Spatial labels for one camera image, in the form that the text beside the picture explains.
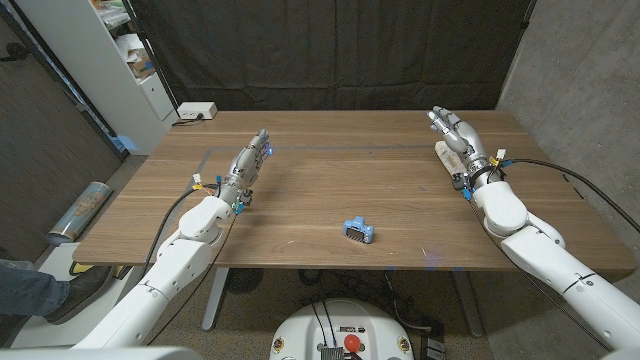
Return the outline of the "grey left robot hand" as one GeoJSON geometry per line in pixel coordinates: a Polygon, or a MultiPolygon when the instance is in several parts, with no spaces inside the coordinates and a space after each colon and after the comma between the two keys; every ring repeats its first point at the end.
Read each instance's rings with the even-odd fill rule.
{"type": "Polygon", "coordinates": [[[260,129],[232,160],[218,195],[232,208],[236,207],[243,194],[256,182],[263,163],[272,154],[269,137],[266,128],[260,129]]]}

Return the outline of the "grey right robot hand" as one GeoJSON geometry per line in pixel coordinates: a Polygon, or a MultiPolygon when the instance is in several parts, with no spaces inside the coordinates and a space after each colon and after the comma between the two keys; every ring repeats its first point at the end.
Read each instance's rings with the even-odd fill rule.
{"type": "Polygon", "coordinates": [[[493,166],[474,128],[443,107],[434,106],[427,115],[431,119],[431,129],[440,133],[446,145],[460,158],[471,185],[476,189],[485,185],[493,166]]]}

